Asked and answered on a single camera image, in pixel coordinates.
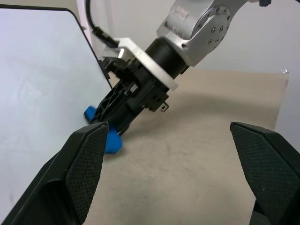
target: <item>black cable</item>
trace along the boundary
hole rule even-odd
[[[91,13],[90,13],[90,0],[86,0],[85,1],[85,13],[86,13],[86,16],[88,18],[88,22],[90,24],[90,27],[92,29],[95,29],[96,26],[95,24],[93,23],[93,20],[92,20],[92,17],[91,17]]]
[[[118,47],[119,43],[115,41],[111,36],[106,34],[103,30],[101,30],[100,27],[96,27],[93,23],[91,13],[90,13],[90,0],[85,1],[85,12],[86,16],[88,18],[88,22],[90,24],[90,27],[93,29],[93,34],[99,38],[104,44],[106,44],[110,48],[116,48]]]

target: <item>table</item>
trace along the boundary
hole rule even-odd
[[[85,225],[248,225],[255,202],[229,131],[275,126],[283,74],[188,70],[165,112],[144,111],[105,156]]]

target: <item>black cylindrical connector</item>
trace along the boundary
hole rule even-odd
[[[155,39],[145,52],[173,79],[187,67],[172,46],[162,38]]]

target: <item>white board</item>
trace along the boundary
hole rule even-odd
[[[0,8],[0,223],[110,91],[68,11]]]

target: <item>textured rubber pad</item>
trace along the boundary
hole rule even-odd
[[[231,132],[246,180],[262,210],[271,224],[284,223],[298,197],[298,174],[262,134],[235,124]]]
[[[107,126],[87,135],[67,175],[66,186],[80,224],[83,224],[96,191],[103,162]]]

